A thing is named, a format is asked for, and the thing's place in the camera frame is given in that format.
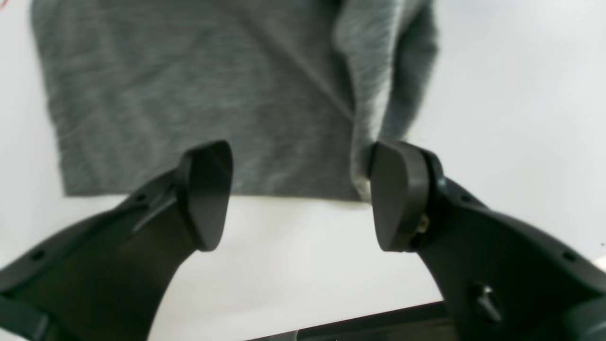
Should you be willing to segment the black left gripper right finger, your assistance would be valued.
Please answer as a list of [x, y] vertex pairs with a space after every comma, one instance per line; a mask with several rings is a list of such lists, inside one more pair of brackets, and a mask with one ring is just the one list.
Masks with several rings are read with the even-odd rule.
[[556, 238], [487, 207], [431, 151], [376, 143], [379, 246], [418, 254], [461, 341], [603, 341], [606, 278]]

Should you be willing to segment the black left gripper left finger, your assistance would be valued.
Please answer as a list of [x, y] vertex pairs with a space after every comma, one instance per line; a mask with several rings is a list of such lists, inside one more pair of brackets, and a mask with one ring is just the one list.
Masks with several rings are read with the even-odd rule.
[[195, 147], [117, 207], [1, 270], [1, 328], [28, 341], [145, 341], [176, 270], [221, 240], [229, 143]]

